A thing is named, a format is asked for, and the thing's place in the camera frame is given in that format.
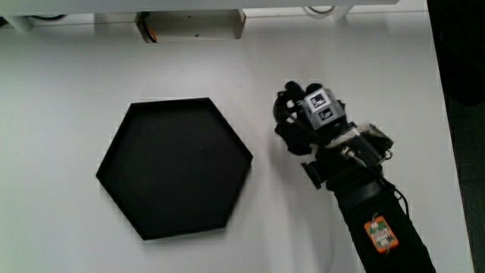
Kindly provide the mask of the person's right hand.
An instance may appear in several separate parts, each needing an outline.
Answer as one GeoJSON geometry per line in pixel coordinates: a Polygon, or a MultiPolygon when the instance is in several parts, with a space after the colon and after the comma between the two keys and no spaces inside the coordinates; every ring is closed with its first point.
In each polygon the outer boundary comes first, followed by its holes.
{"type": "Polygon", "coordinates": [[[273,107],[275,133],[295,155],[334,150],[364,167],[376,167],[393,157],[393,141],[375,125],[348,121],[346,105],[319,83],[306,89],[290,81],[277,93],[273,107]]]}

